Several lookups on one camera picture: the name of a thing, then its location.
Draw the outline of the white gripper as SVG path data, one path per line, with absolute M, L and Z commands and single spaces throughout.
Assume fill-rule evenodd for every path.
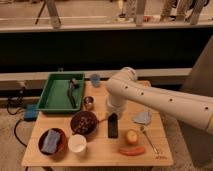
M 116 114 L 118 118 L 121 118 L 122 112 L 125 110 L 125 102 L 111 102 L 109 99 L 106 100 L 107 116 Z

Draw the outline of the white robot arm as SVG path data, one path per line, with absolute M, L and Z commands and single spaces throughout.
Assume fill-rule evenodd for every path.
M 213 135 L 213 97 L 144 86 L 133 68 L 124 67 L 105 83 L 108 114 L 120 115 L 127 101 L 169 114 Z

